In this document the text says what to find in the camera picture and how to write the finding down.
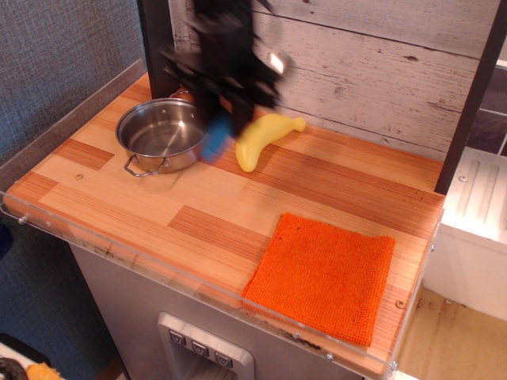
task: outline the toy banana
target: toy banana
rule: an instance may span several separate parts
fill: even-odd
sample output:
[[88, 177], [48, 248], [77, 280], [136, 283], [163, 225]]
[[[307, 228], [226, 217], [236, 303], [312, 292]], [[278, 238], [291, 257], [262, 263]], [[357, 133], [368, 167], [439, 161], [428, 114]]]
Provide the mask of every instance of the toy banana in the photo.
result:
[[255, 169], [262, 150], [288, 132], [304, 131], [307, 123], [302, 117], [292, 119], [278, 113], [269, 114], [247, 126], [236, 142], [236, 158], [245, 172]]

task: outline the pot rim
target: pot rim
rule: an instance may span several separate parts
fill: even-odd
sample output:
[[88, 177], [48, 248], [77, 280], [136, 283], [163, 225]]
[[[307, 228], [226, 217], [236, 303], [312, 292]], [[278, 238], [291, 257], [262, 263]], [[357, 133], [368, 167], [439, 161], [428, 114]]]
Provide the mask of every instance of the pot rim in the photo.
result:
[[135, 156], [145, 157], [145, 158], [170, 158], [170, 157], [179, 156], [180, 154], [184, 154], [186, 152], [189, 152], [190, 150], [196, 149], [196, 147], [201, 145], [202, 142], [208, 137], [208, 133], [203, 129], [202, 138], [198, 142], [196, 142], [193, 146], [189, 147], [186, 150], [181, 150], [177, 153], [167, 154], [164, 156], [137, 153], [134, 150], [132, 150], [130, 147], [126, 146], [123, 139], [120, 137], [122, 127], [137, 112], [139, 112], [140, 110], [143, 110], [147, 107], [150, 107], [151, 105], [155, 105], [158, 103], [171, 103], [171, 104], [176, 104], [176, 105], [184, 105], [185, 107], [191, 107], [193, 109], [196, 109], [196, 106], [191, 101], [187, 101], [186, 99], [179, 99], [176, 97], [163, 97], [163, 98], [159, 98], [159, 99], [153, 99], [151, 101], [145, 101], [143, 103], [140, 103], [140, 104], [132, 107], [120, 118], [120, 120], [118, 120], [118, 123], [116, 124], [116, 140], [127, 152], [129, 152], [130, 154], [134, 154]]

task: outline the textured dish cloth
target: textured dish cloth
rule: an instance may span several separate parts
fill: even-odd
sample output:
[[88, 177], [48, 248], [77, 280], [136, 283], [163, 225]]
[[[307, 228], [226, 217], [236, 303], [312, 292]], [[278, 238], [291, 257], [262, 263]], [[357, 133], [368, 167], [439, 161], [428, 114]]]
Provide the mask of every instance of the textured dish cloth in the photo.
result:
[[395, 242], [283, 214], [242, 296], [340, 340], [369, 346]]

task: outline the toy kitchen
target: toy kitchen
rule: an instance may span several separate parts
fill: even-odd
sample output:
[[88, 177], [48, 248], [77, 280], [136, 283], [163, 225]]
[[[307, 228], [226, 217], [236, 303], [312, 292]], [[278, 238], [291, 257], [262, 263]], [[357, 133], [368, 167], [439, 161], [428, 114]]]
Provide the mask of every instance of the toy kitchen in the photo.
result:
[[69, 242], [132, 380], [404, 378], [505, 2], [138, 3], [148, 72], [2, 211]]

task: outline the black metal frame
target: black metal frame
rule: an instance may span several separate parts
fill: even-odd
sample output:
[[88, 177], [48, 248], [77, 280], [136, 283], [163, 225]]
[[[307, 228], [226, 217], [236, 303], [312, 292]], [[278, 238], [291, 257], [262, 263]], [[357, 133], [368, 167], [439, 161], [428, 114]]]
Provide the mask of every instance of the black metal frame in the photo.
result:
[[[165, 71], [165, 59], [159, 53], [160, 49], [174, 46], [173, 29], [171, 25], [168, 0], [138, 0], [141, 30], [143, 32], [144, 50], [146, 54], [148, 75], [150, 77], [151, 96], [168, 97], [179, 86]], [[490, 35], [482, 53], [474, 81], [470, 88], [458, 126], [452, 138], [444, 167], [436, 183], [435, 191], [447, 194], [454, 173], [467, 144], [468, 135], [475, 116], [478, 112], [487, 85], [493, 74], [501, 47], [507, 35], [507, 0], [501, 0], [494, 18]]]
[[179, 83], [164, 71], [167, 60], [160, 54], [163, 47], [168, 45], [174, 47], [169, 0], [137, 0], [137, 6], [150, 77], [151, 97], [153, 99], [168, 97], [179, 87]]
[[482, 52], [481, 60], [475, 72], [474, 81], [463, 107], [458, 126], [452, 136], [451, 145], [445, 157], [444, 167], [436, 183], [435, 191], [447, 194], [452, 178], [458, 168], [459, 160], [467, 145], [468, 135], [472, 129], [478, 109], [481, 105], [491, 75], [497, 64], [498, 56], [507, 35], [507, 0], [501, 0], [497, 15], [491, 25], [490, 35]]

